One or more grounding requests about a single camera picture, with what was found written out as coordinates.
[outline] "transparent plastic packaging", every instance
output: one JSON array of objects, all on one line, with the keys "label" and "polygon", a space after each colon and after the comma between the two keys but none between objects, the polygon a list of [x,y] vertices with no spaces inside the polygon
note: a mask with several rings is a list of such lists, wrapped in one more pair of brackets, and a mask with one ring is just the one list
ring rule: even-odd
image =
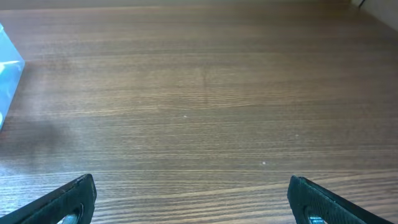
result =
[{"label": "transparent plastic packaging", "polygon": [[0,24],[0,129],[17,89],[25,61]]}]

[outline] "brown tabletop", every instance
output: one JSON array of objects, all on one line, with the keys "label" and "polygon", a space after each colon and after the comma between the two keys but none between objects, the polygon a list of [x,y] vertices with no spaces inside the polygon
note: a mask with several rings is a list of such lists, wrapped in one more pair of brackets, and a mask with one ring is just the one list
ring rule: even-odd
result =
[{"label": "brown tabletop", "polygon": [[0,11],[26,66],[0,215],[84,173],[93,223],[294,223],[303,175],[398,222],[398,33],[339,4]]}]

